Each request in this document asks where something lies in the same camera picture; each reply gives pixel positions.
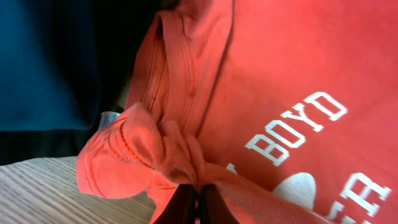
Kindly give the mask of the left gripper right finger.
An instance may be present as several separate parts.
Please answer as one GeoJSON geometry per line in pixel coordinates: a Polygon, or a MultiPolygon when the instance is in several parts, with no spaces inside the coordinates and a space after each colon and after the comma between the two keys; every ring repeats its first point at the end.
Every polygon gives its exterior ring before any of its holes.
{"type": "Polygon", "coordinates": [[[198,203],[201,224],[239,224],[216,185],[202,187],[198,203]]]}

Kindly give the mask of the red printed t-shirt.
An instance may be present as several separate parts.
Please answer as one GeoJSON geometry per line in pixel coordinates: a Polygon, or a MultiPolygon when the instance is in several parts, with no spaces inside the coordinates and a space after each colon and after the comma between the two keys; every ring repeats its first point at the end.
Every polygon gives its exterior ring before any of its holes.
{"type": "Polygon", "coordinates": [[[241,223],[397,222],[397,1],[181,1],[126,110],[76,160],[84,194],[215,184],[241,223]]]}

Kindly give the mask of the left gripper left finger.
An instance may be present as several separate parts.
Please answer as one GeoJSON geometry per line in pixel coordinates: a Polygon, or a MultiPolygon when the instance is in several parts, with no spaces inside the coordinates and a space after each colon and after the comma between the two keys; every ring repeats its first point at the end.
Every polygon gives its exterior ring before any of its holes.
{"type": "Polygon", "coordinates": [[[195,224],[195,200],[193,185],[180,184],[154,224],[195,224]]]}

